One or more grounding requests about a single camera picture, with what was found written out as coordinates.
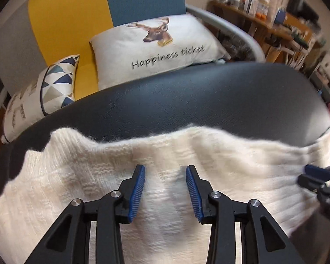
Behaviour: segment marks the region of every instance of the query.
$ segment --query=black cushion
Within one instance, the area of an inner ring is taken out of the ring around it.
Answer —
[[[106,142],[189,124],[306,146],[330,127],[330,115],[307,79],[285,65],[190,66],[105,89],[32,125],[2,149],[0,188],[20,172],[25,152],[42,150],[55,129],[75,128]]]

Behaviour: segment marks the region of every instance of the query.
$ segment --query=geometric pillow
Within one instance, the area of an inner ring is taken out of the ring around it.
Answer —
[[[67,56],[16,92],[5,113],[3,143],[12,142],[30,125],[75,101],[73,84],[78,61],[79,54]]]
[[[41,86],[42,110],[45,116],[75,101],[75,75],[69,69],[77,64],[78,58],[79,55],[67,57],[47,70]]]

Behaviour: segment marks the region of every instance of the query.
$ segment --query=throw pillow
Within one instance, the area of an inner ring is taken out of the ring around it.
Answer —
[[[227,54],[213,34],[190,14],[124,24],[96,35],[90,42],[99,90]]]
[[[71,104],[79,55],[70,55],[43,70],[11,98],[4,117],[3,143],[15,140],[44,116]]]

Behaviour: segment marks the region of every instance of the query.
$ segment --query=metal screw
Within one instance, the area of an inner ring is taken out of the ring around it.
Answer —
[[[211,197],[213,197],[213,198],[219,198],[219,197],[221,197],[220,192],[219,192],[219,191],[216,191],[216,190],[212,191],[212,192],[210,193],[210,195],[211,195]]]
[[[114,190],[111,192],[111,197],[117,198],[121,195],[121,192],[118,190]]]
[[[258,200],[251,200],[251,205],[258,207],[258,206],[260,206],[260,202]]]
[[[326,185],[328,188],[330,188],[330,181],[327,181],[327,182],[325,183],[325,185]]]
[[[73,206],[79,206],[81,204],[81,200],[79,198],[75,198],[73,201],[71,201],[71,204]]]

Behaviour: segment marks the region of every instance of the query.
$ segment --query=metal armrest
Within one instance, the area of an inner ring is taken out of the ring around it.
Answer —
[[[200,9],[198,7],[186,4],[187,12],[194,15],[195,17],[202,19],[204,22],[216,27],[219,30],[231,31],[237,36],[239,36],[253,52],[256,62],[265,62],[265,54],[261,49],[260,45],[247,33],[242,31],[240,28],[231,24],[230,22],[224,20],[217,15],[214,15],[208,11]]]

